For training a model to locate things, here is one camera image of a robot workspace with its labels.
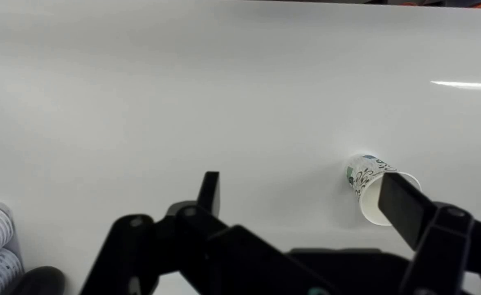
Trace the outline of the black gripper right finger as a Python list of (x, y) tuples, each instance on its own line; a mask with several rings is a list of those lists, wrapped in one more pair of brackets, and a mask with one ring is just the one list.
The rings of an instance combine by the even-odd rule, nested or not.
[(383, 175), (378, 207), (411, 248), (418, 247), (437, 209), (431, 198), (398, 171)]

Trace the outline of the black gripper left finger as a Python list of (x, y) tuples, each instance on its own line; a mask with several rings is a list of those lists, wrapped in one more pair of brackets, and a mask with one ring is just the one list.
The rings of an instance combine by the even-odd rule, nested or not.
[(198, 199), (197, 202), (210, 211), (211, 214), (220, 212), (220, 173), (215, 170), (210, 170), (205, 173), (205, 178), (200, 186)]

